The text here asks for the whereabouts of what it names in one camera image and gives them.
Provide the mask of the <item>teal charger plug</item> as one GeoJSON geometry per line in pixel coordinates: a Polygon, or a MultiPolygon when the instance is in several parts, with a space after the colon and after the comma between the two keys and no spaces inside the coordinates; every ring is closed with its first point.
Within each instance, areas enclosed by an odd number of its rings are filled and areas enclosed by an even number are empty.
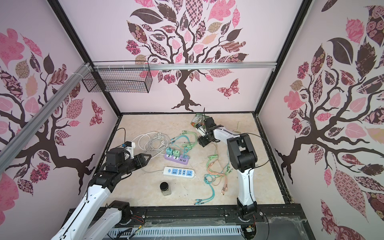
{"type": "Polygon", "coordinates": [[[166,154],[172,156],[174,153],[174,150],[172,148],[166,148],[166,154]]]}

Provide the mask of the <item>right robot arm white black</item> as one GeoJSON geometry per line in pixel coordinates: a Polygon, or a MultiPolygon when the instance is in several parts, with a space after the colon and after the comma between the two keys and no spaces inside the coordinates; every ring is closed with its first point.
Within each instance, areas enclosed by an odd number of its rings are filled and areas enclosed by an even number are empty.
{"type": "Polygon", "coordinates": [[[202,147],[211,142],[227,145],[230,163],[237,171],[239,180],[238,213],[244,220],[251,218],[257,212],[253,176],[258,157],[250,136],[236,134],[222,125],[216,125],[212,117],[202,117],[198,131],[202,135],[198,138],[202,147]]]}

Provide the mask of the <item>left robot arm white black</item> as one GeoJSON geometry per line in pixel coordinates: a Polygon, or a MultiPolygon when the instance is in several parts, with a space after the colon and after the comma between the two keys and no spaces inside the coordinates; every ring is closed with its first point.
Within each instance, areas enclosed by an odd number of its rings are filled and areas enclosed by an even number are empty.
{"type": "Polygon", "coordinates": [[[111,195],[119,182],[145,167],[151,160],[150,154],[134,155],[134,147],[117,147],[106,153],[106,162],[91,179],[88,189],[79,205],[53,240],[102,240],[120,222],[128,223],[132,211],[128,202],[113,201],[103,215],[92,221],[100,207],[111,195]]]}

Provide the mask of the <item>light green charger plug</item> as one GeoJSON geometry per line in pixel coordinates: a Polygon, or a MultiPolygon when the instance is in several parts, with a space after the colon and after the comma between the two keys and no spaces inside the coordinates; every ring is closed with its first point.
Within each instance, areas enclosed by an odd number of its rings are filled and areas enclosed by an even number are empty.
{"type": "Polygon", "coordinates": [[[179,150],[173,150],[173,156],[174,156],[175,158],[179,158],[180,155],[181,155],[181,152],[180,152],[179,150]]]}

